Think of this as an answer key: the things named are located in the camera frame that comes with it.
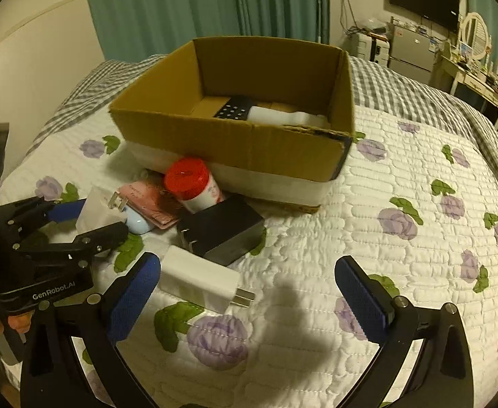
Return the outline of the white square charger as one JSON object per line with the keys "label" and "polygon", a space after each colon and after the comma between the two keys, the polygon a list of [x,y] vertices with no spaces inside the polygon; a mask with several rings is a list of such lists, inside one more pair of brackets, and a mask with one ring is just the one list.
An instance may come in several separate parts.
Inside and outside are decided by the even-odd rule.
{"label": "white square charger", "polygon": [[76,220],[76,231],[83,234],[115,223],[125,223],[126,204],[127,200],[119,192],[92,187]]}

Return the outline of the light blue earbuds case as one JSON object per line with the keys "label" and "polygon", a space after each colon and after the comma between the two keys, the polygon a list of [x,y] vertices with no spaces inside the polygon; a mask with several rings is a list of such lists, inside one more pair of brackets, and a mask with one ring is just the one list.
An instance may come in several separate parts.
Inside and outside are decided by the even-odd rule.
{"label": "light blue earbuds case", "polygon": [[124,208],[124,214],[126,215],[125,223],[128,230],[135,235],[144,235],[156,227],[143,215],[139,214],[135,211],[135,209],[128,205]]}

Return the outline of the pink wallet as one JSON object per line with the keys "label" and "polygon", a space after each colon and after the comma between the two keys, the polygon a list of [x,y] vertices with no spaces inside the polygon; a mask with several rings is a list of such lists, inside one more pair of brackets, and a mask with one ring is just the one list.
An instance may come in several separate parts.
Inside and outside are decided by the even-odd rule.
{"label": "pink wallet", "polygon": [[180,219],[183,206],[165,188],[162,176],[125,184],[118,192],[135,212],[160,230],[174,226]]}

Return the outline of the red cap bottle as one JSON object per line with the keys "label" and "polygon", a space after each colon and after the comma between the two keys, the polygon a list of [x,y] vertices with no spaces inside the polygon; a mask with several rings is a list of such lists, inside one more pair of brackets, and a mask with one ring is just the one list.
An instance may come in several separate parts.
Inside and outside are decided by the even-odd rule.
{"label": "red cap bottle", "polygon": [[165,174],[164,185],[192,214],[219,204],[224,199],[205,161],[198,157],[183,157],[175,161]]}

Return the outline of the white plug charger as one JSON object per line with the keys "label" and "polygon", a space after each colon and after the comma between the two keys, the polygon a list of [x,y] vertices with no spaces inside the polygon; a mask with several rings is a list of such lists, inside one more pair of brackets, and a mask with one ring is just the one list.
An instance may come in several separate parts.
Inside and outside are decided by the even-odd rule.
{"label": "white plug charger", "polygon": [[160,266],[162,291],[207,310],[225,314],[230,306],[249,308],[254,302],[254,293],[239,287],[239,272],[179,247],[168,248]]}

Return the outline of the black power adapter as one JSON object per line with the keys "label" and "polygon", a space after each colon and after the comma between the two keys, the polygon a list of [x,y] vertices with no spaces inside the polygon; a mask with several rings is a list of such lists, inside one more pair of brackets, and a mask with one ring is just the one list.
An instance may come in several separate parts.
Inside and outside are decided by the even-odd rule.
{"label": "black power adapter", "polygon": [[240,195],[195,214],[185,213],[177,224],[181,245],[188,252],[229,266],[259,246],[264,219]]}

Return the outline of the black remote control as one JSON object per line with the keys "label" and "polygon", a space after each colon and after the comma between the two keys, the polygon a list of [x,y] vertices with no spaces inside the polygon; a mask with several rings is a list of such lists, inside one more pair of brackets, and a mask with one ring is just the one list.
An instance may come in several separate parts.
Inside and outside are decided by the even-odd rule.
{"label": "black remote control", "polygon": [[214,115],[218,119],[247,121],[254,102],[246,97],[235,96],[230,98]]}

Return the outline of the white cylindrical bottle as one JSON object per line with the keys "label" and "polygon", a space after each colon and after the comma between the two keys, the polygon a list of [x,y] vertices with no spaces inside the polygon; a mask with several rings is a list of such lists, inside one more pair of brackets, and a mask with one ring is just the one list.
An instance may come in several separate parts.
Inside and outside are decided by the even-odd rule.
{"label": "white cylindrical bottle", "polygon": [[248,110],[247,121],[268,125],[310,126],[328,129],[330,124],[325,116],[296,111],[286,113],[277,109],[252,106]]}

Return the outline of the white floral quilt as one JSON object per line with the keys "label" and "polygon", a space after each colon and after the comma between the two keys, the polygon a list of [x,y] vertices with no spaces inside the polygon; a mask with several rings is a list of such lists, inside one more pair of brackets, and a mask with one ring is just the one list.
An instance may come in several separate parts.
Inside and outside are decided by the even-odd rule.
{"label": "white floral quilt", "polygon": [[331,407],[376,353],[334,283],[353,256],[391,294],[455,303],[474,404],[498,392],[498,134],[473,109],[436,125],[359,107],[346,164],[310,215],[257,204],[263,241],[234,265],[250,308],[153,293],[123,357],[159,405]]}

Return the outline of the brown cardboard box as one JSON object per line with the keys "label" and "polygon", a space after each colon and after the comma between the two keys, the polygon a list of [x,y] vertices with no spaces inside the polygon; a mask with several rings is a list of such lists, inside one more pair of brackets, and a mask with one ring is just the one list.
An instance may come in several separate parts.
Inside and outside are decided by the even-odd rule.
{"label": "brown cardboard box", "polygon": [[[323,115],[330,127],[215,118],[235,96]],[[199,157],[223,190],[308,207],[324,202],[355,132],[347,53],[271,37],[191,40],[122,91],[110,115],[145,168],[165,172],[182,157]]]}

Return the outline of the white dressing table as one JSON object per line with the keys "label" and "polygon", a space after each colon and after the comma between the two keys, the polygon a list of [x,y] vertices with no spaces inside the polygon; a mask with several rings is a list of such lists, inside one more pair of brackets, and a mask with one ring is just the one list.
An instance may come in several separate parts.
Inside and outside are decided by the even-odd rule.
{"label": "white dressing table", "polygon": [[437,58],[433,72],[433,81],[440,90],[457,97],[459,87],[464,87],[478,95],[483,100],[480,112],[490,119],[494,128],[498,130],[498,89],[496,87],[487,84],[442,54]]}

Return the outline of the grey checkered bedsheet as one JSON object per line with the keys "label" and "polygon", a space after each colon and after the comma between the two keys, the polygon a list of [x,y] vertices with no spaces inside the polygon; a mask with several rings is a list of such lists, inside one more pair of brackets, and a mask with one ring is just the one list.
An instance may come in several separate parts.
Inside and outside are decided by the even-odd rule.
{"label": "grey checkered bedsheet", "polygon": [[[84,121],[113,101],[130,83],[164,58],[163,54],[154,54],[135,63],[107,60],[92,69],[45,123],[27,154],[37,150],[48,136]],[[382,110],[472,141],[498,181],[498,132],[480,112],[448,93],[388,68],[355,57],[349,61],[357,106]]]}

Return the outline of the white mop stick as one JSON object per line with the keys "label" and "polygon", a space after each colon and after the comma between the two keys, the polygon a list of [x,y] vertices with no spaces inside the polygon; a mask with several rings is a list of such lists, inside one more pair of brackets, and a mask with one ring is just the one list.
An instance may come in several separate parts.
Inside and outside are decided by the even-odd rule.
{"label": "white mop stick", "polygon": [[316,43],[322,43],[322,0],[316,0]]}

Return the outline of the grey mini fridge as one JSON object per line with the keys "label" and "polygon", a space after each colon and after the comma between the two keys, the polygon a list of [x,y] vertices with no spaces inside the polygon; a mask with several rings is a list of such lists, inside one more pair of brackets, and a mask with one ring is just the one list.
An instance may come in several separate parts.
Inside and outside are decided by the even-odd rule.
{"label": "grey mini fridge", "polygon": [[429,84],[434,55],[434,47],[428,36],[394,25],[389,51],[390,69],[407,78]]}

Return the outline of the oval white vanity mirror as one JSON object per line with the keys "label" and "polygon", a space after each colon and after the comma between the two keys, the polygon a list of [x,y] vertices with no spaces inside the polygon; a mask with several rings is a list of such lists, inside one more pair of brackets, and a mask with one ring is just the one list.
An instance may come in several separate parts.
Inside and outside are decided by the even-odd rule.
{"label": "oval white vanity mirror", "polygon": [[472,50],[474,60],[482,60],[491,49],[491,35],[484,18],[478,12],[469,12],[460,24],[460,42]]}

